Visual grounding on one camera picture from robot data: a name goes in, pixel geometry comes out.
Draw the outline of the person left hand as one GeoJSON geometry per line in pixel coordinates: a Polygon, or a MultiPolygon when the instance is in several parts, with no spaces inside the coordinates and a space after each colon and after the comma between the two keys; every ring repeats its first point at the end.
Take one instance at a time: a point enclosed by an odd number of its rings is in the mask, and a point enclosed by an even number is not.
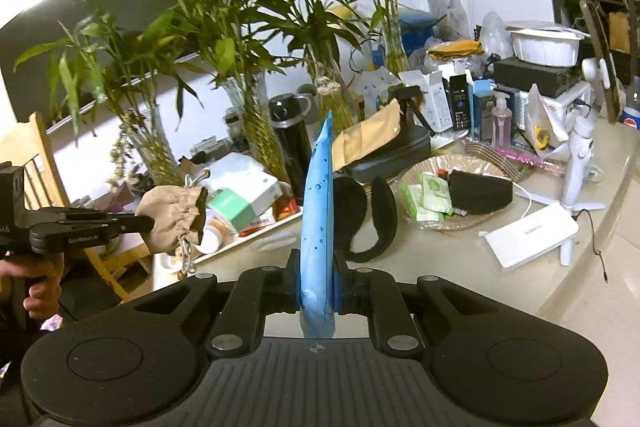
{"type": "Polygon", "coordinates": [[[30,280],[23,308],[29,317],[44,321],[58,313],[58,298],[62,294],[61,281],[64,255],[43,258],[33,254],[10,254],[1,261],[1,276],[11,281],[30,280]]]}

